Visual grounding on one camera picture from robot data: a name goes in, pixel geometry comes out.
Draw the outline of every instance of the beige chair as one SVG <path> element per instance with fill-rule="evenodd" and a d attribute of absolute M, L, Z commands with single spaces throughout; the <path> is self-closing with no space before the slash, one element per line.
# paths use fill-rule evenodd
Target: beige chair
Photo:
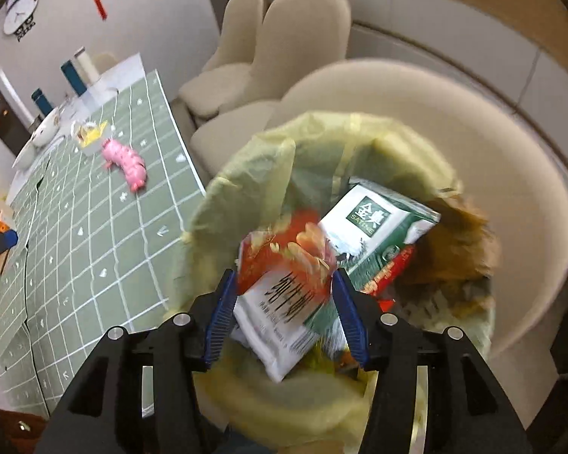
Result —
<path fill-rule="evenodd" d="M 92 63 L 94 64 L 99 74 L 103 74 L 107 70 L 117 65 L 118 60 L 112 53 L 100 53 L 92 57 Z"/>
<path fill-rule="evenodd" d="M 192 149 L 212 176 L 264 130 L 292 85 L 345 58 L 350 27 L 347 0 L 274 0 L 259 32 L 249 82 L 191 138 Z"/>
<path fill-rule="evenodd" d="M 192 114 L 210 118 L 248 81 L 265 0 L 229 0 L 218 47 L 202 73 L 185 83 L 179 97 Z"/>
<path fill-rule="evenodd" d="M 528 133 L 462 85 L 386 60 L 353 60 L 314 72 L 285 95 L 268 127 L 308 110 L 394 117 L 430 139 L 501 240 L 491 354 L 539 321 L 568 269 L 568 192 Z"/>

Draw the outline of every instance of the doorway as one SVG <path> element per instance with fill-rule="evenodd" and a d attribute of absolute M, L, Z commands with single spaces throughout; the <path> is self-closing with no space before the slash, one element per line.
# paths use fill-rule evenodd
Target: doorway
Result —
<path fill-rule="evenodd" d="M 30 137 L 30 132 L 0 92 L 0 139 L 16 157 Z"/>

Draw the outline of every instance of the silver bolt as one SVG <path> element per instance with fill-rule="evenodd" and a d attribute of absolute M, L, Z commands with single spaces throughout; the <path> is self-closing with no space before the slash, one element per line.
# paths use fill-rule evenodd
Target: silver bolt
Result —
<path fill-rule="evenodd" d="M 187 324 L 191 323 L 191 317 L 189 314 L 177 314 L 173 318 L 173 323 L 175 326 L 186 326 Z"/>
<path fill-rule="evenodd" d="M 397 324 L 397 317 L 395 316 L 395 314 L 382 314 L 381 322 L 385 324 L 385 326 L 393 326 L 394 324 Z"/>
<path fill-rule="evenodd" d="M 109 331 L 107 331 L 107 337 L 109 339 L 120 339 L 124 336 L 124 330 L 121 327 L 113 327 Z"/>
<path fill-rule="evenodd" d="M 463 330 L 458 327 L 449 327 L 448 336 L 450 336 L 452 339 L 461 339 L 463 338 Z"/>

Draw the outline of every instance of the bowl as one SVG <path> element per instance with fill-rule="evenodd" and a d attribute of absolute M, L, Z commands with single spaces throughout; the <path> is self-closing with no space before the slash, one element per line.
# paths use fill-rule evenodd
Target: bowl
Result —
<path fill-rule="evenodd" d="M 59 108 L 55 107 L 40 123 L 31 135 L 31 141 L 36 147 L 48 145 L 59 131 Z"/>
<path fill-rule="evenodd" d="M 21 152 L 17 155 L 12 167 L 18 171 L 26 171 L 31 167 L 35 159 L 36 147 L 32 143 L 32 140 L 29 140 L 25 145 L 23 145 L 23 148 L 21 148 Z"/>

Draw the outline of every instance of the pink caterpillar toy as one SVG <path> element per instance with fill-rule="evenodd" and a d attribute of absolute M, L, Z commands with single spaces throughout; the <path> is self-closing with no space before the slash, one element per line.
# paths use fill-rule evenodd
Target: pink caterpillar toy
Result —
<path fill-rule="evenodd" d="M 103 142 L 103 157 L 106 159 L 106 168 L 116 164 L 124 171 L 126 182 L 132 192 L 136 192 L 145 185 L 147 171 L 145 162 L 139 154 L 129 146 L 117 140 L 108 139 Z"/>

